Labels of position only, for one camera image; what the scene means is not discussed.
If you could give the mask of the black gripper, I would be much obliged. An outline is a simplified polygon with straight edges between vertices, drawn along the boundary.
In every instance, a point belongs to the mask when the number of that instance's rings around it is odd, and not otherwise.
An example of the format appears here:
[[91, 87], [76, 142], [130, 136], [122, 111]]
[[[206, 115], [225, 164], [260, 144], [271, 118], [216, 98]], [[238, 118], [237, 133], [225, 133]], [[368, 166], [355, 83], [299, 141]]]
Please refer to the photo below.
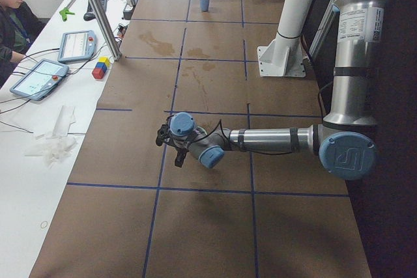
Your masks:
[[177, 155], [175, 158], [175, 166], [176, 167], [182, 167], [184, 160], [186, 158], [186, 155], [188, 153], [188, 147], [192, 143], [192, 139], [190, 136], [172, 136], [173, 144], [175, 145], [177, 149]]

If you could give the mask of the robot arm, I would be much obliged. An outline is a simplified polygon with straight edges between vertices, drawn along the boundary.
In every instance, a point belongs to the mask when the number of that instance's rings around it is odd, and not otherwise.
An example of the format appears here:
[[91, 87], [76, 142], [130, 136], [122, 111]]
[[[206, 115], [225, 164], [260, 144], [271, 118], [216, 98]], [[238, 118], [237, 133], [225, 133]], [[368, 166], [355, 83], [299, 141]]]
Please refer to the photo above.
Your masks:
[[309, 150], [337, 177], [357, 180], [369, 174], [377, 163], [373, 142], [377, 123], [371, 116], [367, 96], [389, 1], [330, 0], [310, 49], [318, 50], [331, 16], [338, 13], [331, 110], [320, 124], [260, 130], [229, 130], [218, 124], [206, 132], [193, 116], [179, 112], [168, 117], [159, 129], [157, 145], [176, 149], [177, 167], [182, 166], [187, 154], [213, 168], [227, 151], [284, 155]]

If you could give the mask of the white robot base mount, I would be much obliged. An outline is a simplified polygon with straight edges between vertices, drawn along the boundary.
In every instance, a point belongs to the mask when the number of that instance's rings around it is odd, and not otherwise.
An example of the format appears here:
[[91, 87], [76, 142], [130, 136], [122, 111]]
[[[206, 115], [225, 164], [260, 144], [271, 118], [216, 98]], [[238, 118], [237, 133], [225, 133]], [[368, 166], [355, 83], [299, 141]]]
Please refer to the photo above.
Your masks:
[[313, 0], [285, 0], [275, 39], [257, 48], [262, 77], [305, 77], [300, 37]]

